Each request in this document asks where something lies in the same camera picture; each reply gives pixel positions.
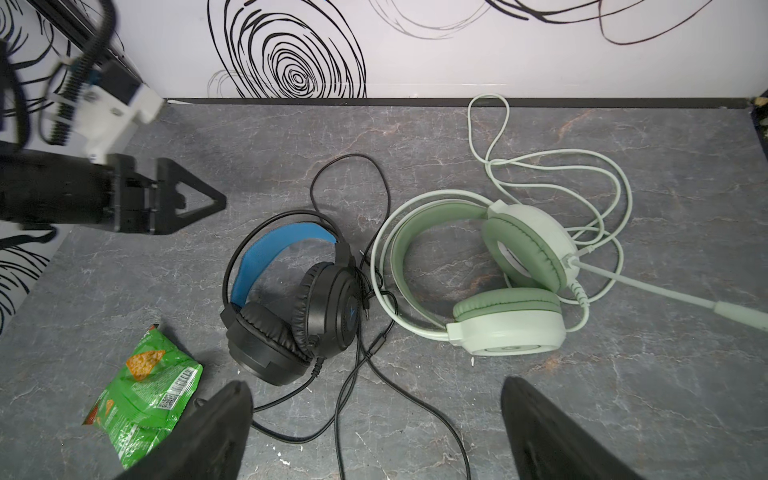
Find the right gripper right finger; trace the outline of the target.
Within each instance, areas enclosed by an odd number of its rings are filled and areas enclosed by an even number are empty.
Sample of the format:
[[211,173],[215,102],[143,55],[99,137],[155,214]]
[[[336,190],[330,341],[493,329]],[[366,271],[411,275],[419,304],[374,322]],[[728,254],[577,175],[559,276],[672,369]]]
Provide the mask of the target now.
[[521,479],[640,477],[525,379],[505,379],[500,405]]

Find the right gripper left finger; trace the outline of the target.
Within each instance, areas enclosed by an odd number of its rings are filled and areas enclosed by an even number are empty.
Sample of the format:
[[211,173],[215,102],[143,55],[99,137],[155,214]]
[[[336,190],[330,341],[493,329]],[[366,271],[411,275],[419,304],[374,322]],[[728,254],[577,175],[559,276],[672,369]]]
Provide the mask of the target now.
[[172,433],[121,479],[235,479],[252,421],[248,384],[232,381],[181,420]]

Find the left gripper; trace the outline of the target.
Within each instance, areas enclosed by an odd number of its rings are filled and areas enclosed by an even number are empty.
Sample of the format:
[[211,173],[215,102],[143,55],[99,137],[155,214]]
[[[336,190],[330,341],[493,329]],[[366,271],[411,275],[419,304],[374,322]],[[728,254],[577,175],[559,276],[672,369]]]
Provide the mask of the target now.
[[134,157],[110,154],[112,230],[170,235],[223,211],[226,196],[168,158],[159,158],[156,180],[136,171]]

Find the black blue headphones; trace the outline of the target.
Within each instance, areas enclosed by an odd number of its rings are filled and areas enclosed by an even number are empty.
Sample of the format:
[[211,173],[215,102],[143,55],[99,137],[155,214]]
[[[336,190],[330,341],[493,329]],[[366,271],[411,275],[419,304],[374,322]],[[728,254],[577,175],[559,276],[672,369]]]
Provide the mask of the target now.
[[[285,249],[304,240],[332,243],[334,260],[306,271],[292,316],[283,319],[248,295]],[[296,381],[313,360],[345,351],[364,311],[361,274],[350,244],[330,217],[302,209],[268,218],[241,241],[225,269],[221,295],[230,356],[274,386]]]

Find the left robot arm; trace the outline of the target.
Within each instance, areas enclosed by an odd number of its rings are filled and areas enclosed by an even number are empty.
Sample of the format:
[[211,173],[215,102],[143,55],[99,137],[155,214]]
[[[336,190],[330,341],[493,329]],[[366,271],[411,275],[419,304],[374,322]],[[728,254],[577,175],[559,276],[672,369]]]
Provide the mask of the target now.
[[54,232],[59,224],[118,233],[170,235],[225,209],[226,196],[168,158],[156,176],[136,170],[133,157],[110,154],[104,164],[29,150],[29,115],[18,76],[1,49],[1,88],[11,90],[17,139],[1,145],[1,218],[25,230]]

